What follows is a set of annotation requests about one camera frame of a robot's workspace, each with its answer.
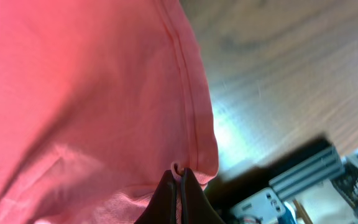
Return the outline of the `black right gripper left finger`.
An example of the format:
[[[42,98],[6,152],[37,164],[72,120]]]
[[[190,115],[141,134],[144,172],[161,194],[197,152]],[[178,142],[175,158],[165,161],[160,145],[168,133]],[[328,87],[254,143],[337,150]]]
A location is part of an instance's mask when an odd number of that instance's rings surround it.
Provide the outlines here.
[[[147,208],[135,224],[176,224],[177,183],[171,170],[166,170]]]

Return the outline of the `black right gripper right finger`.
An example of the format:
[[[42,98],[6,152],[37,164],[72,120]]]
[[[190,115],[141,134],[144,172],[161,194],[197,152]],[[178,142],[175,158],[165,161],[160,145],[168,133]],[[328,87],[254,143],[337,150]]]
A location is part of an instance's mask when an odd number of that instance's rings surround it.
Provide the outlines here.
[[[181,222],[184,224],[224,224],[206,198],[193,171],[184,169],[180,183]]]

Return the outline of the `red printed t-shirt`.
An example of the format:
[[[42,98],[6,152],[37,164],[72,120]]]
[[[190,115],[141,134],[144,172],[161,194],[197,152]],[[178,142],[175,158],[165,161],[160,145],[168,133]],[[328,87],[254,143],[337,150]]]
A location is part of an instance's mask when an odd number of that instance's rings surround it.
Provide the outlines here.
[[[0,223],[133,223],[186,167],[218,147],[179,1],[0,1]]]

